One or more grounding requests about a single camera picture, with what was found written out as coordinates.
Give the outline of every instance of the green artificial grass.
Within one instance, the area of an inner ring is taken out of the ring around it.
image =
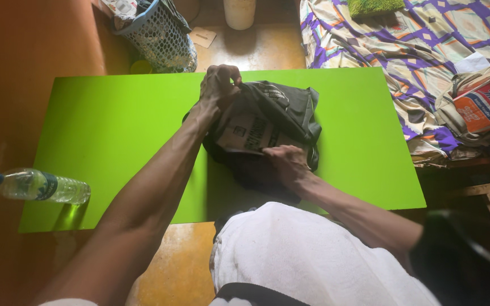
[[[351,18],[372,17],[403,8],[404,0],[347,0]]]

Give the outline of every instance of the white shirt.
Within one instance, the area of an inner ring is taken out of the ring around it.
[[[387,250],[369,248],[317,214],[268,202],[232,217],[215,240],[209,262],[215,291],[249,282],[321,305],[439,305]],[[94,306],[64,299],[42,306]],[[250,306],[216,298],[210,306]]]

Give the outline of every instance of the paper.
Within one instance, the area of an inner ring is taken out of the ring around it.
[[[475,73],[490,66],[489,61],[479,52],[473,52],[455,64],[458,73]]]
[[[227,151],[259,155],[262,155],[261,148],[280,145],[293,145],[309,151],[303,144],[282,133],[265,117],[254,113],[242,113],[232,117],[217,144]]]
[[[214,31],[209,31],[201,27],[195,27],[192,32],[190,32],[190,39],[196,44],[204,48],[209,48],[217,33]]]

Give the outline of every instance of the backpack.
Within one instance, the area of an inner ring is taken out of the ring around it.
[[[282,185],[261,149],[280,144],[301,147],[307,150],[309,168],[315,171],[321,134],[314,116],[318,93],[311,87],[300,89],[266,80],[242,83],[240,89],[233,104],[209,129],[202,142],[205,150],[214,161],[230,168],[243,187],[298,204],[300,198]]]

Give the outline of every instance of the orange wall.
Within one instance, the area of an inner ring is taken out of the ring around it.
[[[0,3],[0,171],[33,164],[55,77],[128,72],[129,45],[92,2]],[[0,197],[0,305],[28,303],[90,235],[19,235],[22,205]]]

